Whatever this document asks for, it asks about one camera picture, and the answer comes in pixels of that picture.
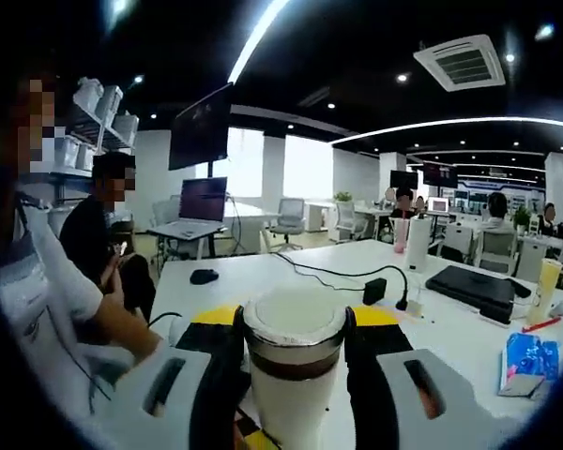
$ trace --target black mouse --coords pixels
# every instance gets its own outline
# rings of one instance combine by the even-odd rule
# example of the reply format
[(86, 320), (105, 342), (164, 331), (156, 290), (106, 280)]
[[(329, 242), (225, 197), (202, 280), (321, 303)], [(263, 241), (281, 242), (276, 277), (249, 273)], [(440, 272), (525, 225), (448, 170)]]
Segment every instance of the black mouse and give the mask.
[(196, 269), (190, 275), (191, 284), (207, 284), (219, 278), (213, 269)]

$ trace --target air conditioner vent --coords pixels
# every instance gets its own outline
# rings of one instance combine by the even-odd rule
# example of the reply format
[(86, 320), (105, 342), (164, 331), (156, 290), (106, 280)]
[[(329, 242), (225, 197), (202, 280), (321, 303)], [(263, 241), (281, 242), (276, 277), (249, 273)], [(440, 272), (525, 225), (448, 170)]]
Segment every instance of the air conditioner vent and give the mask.
[(413, 56), (447, 91), (505, 84), (495, 47), (486, 35), (452, 40)]

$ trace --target black ceiling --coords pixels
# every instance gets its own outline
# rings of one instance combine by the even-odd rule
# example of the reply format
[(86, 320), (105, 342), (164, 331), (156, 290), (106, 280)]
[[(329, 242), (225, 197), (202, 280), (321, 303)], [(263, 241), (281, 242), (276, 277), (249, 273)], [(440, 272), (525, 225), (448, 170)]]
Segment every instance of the black ceiling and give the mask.
[[(168, 128), (184, 105), (226, 83), (270, 1), (128, 0), (129, 14), (105, 36), (88, 75), (125, 87), (135, 74), (144, 74), (145, 81), (126, 92), (125, 106), (141, 116), (144, 128)], [(544, 23), (553, 23), (555, 34), (536, 41)], [(491, 38), (506, 85), (446, 92), (413, 57), (421, 46), (477, 34)], [(512, 66), (504, 60), (507, 52), (516, 54)], [(400, 73), (409, 74), (408, 82), (396, 82)], [(320, 89), (325, 92), (320, 101), (299, 106)], [(334, 110), (327, 107), (329, 102), (336, 105)], [(234, 103), (294, 113), (355, 132), (460, 117), (520, 115), (563, 121), (563, 1), (290, 0), (236, 84)], [(151, 113), (158, 118), (150, 119)], [(271, 121), (260, 126), (280, 129)], [(300, 128), (293, 132), (317, 134)], [(560, 151), (563, 127), (428, 127), (345, 147), (372, 154), (374, 148), (404, 153), (507, 151), (514, 149), (514, 142), (521, 151)], [(447, 162), (467, 162), (471, 154), (450, 158)], [(543, 168), (543, 157), (492, 154), (495, 164), (511, 165), (512, 158), (517, 163), (512, 165)]]

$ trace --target power adapter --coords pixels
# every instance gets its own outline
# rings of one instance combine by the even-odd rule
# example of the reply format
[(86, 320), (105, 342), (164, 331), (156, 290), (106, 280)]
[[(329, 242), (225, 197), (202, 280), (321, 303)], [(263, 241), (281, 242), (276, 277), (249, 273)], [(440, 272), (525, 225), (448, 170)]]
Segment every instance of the power adapter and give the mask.
[(386, 294), (386, 285), (388, 282), (385, 278), (376, 278), (365, 283), (365, 291), (363, 291), (363, 303), (370, 307), (378, 300), (384, 298)]

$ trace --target potted plant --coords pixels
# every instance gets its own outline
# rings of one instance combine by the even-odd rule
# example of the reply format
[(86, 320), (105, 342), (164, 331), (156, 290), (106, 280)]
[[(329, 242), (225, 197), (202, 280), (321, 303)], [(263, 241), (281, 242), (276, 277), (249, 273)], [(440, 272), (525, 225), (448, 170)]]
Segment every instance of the potted plant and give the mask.
[(336, 192), (334, 200), (336, 202), (351, 202), (353, 200), (353, 195), (350, 192)]
[(515, 215), (513, 216), (513, 225), (517, 228), (517, 234), (520, 236), (525, 233), (527, 227), (529, 226), (529, 220), (532, 215), (525, 209), (524, 206), (520, 206), (515, 211)]

